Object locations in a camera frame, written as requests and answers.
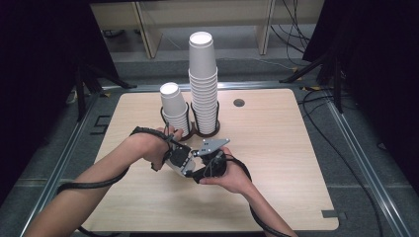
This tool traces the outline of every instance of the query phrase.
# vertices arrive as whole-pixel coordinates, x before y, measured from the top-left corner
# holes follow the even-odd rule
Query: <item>round hole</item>
[[[241,100],[241,99],[236,99],[236,100],[234,100],[233,104],[236,107],[243,107],[244,106],[244,101]]]

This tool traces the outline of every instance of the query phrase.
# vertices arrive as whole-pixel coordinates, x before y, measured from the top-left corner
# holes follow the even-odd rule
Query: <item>table top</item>
[[[191,93],[182,92],[191,102]],[[236,107],[236,99],[244,101]],[[334,230],[336,217],[293,92],[289,89],[218,91],[220,131],[246,164],[253,183],[294,230]],[[121,96],[96,161],[136,126],[163,126],[159,93]],[[198,149],[203,139],[184,143]],[[83,226],[92,231],[260,231],[246,199],[218,186],[197,185],[165,165],[140,160],[115,184]]]

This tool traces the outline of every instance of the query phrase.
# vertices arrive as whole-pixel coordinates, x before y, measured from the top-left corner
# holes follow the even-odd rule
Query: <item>forearm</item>
[[[287,225],[287,223],[278,215],[278,213],[271,207],[271,205],[265,200],[265,198],[259,193],[255,186],[249,187],[243,196],[247,199],[252,209],[255,211],[257,216],[269,227],[290,235],[296,236],[293,230]],[[265,231],[266,236],[274,236],[269,232]]]
[[[97,183],[121,174],[136,159],[128,141],[83,172],[75,183]],[[68,236],[93,212],[110,187],[65,190],[35,218],[26,236]]]

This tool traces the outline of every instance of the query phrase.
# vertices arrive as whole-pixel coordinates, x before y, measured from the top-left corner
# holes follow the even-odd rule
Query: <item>stack of paper cups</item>
[[[189,80],[198,132],[211,134],[217,123],[217,67],[212,35],[197,32],[189,41]]]
[[[161,103],[163,105],[162,114],[165,121],[175,128],[184,130],[182,137],[189,134],[189,107],[185,102],[178,84],[168,82],[160,87]]]

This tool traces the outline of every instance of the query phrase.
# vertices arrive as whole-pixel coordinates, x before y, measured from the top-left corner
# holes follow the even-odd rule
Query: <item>human arm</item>
[[[222,151],[228,156],[231,152],[222,147]],[[256,215],[269,227],[290,236],[296,236],[295,232],[287,225],[280,215],[265,200],[258,189],[253,185],[240,166],[233,162],[227,162],[227,169],[222,177],[204,178],[200,180],[202,185],[219,185],[226,190],[243,195],[253,208]],[[266,236],[274,236],[265,230]]]
[[[170,126],[169,133],[173,132],[174,128]],[[176,139],[179,140],[182,133],[182,129],[174,132]],[[83,172],[74,182],[97,183],[110,180],[141,158],[153,163],[154,169],[160,170],[164,153],[168,148],[166,141],[154,135],[134,134]],[[34,219],[25,236],[71,235],[89,217],[109,188],[61,192]]]

